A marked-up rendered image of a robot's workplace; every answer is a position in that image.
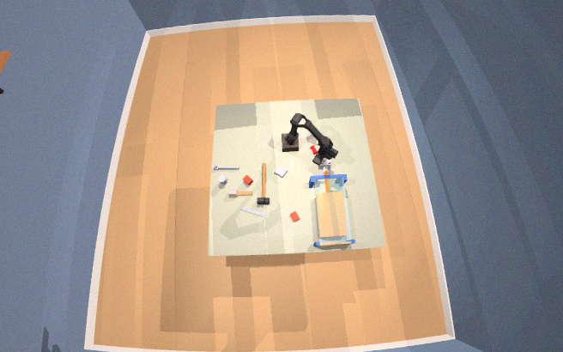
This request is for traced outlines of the black mallet with wooden handle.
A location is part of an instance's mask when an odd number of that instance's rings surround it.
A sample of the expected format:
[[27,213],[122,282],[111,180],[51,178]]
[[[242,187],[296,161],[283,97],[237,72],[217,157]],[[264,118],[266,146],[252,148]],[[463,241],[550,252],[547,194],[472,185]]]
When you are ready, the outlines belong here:
[[265,197],[266,163],[263,163],[262,197],[257,197],[257,204],[269,204],[269,197]]

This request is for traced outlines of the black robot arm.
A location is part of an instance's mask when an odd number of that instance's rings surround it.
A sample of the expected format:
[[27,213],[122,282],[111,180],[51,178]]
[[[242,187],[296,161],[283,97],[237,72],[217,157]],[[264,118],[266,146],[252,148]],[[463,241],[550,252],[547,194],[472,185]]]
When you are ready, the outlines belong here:
[[[305,124],[299,124],[300,121],[304,119],[306,121]],[[339,151],[337,151],[336,149],[333,149],[333,143],[330,140],[330,138],[328,138],[327,136],[324,136],[313,124],[312,121],[307,119],[305,115],[301,114],[301,113],[295,113],[293,118],[290,120],[290,124],[292,125],[291,127],[291,131],[286,135],[286,137],[284,138],[287,141],[287,145],[293,145],[295,144],[295,140],[299,135],[299,132],[297,131],[298,128],[306,128],[308,129],[317,139],[318,139],[318,145],[320,146],[320,151],[326,154],[323,156],[323,158],[327,158],[328,160],[331,160],[332,158],[335,159],[337,153]]]

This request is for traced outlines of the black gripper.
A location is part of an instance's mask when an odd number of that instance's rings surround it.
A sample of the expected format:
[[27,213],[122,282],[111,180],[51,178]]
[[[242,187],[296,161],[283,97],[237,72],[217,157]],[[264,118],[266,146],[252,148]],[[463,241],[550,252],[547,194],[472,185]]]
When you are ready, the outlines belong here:
[[323,160],[323,156],[326,154],[321,152],[320,149],[318,150],[318,154],[316,154],[316,156],[313,158],[312,162],[314,162],[317,165],[320,165],[322,160]]

